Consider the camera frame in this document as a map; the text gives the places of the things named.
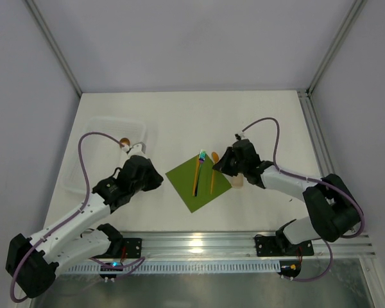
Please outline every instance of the robotic arm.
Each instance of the robotic arm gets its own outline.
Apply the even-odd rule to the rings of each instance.
[[[16,282],[26,295],[34,298],[47,290],[56,277],[71,266],[95,255],[117,255],[123,247],[123,237],[109,224],[82,238],[77,237],[91,225],[112,214],[127,204],[139,191],[150,191],[159,187],[163,178],[157,173],[151,160],[144,154],[145,145],[127,145],[123,148],[124,166],[114,175],[101,180],[92,190],[85,208],[79,204],[75,209],[51,226],[28,238],[22,234],[10,241],[6,270],[13,276],[22,258],[39,240],[39,248],[32,251],[22,265]],[[63,224],[51,235],[49,230]]]
[[[309,217],[293,220],[276,232],[276,245],[283,255],[293,253],[304,241],[322,238],[334,242],[360,222],[357,209],[342,194],[323,185],[334,186],[352,198],[339,176],[330,174],[314,181],[307,181],[303,176],[290,177],[279,171],[273,162],[261,160],[248,139],[238,135],[236,138],[214,165],[214,170],[229,176],[242,173],[250,184],[288,194],[307,206]]]

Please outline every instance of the green placemat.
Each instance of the green placemat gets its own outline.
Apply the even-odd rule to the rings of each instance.
[[[198,181],[198,195],[194,197],[193,185],[197,157],[198,155],[166,173],[168,180],[173,184],[190,212],[195,212],[202,208],[208,202],[231,188],[231,184],[225,176],[220,172],[215,172],[214,190],[212,194],[210,194],[212,166],[214,163],[211,158],[206,155],[201,167],[200,181]]]

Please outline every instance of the white wall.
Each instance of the white wall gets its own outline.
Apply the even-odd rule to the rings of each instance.
[[[0,0],[0,308],[10,239],[44,223],[78,97],[20,0]]]
[[[313,99],[385,269],[385,0],[368,1]]]
[[[353,0],[36,0],[84,92],[306,88]]]

